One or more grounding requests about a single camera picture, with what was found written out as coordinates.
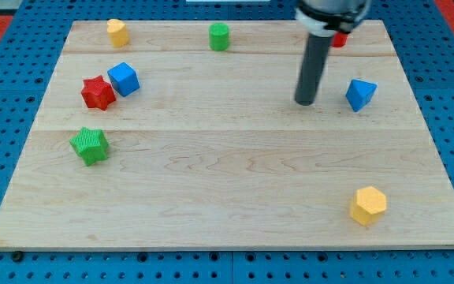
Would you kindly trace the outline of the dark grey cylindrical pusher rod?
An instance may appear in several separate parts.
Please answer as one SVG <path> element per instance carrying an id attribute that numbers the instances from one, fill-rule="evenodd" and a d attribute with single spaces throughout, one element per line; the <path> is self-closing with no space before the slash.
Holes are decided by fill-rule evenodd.
<path id="1" fill-rule="evenodd" d="M 299 105 L 310 106 L 314 103 L 332 39 L 313 34 L 308 36 L 294 95 Z"/>

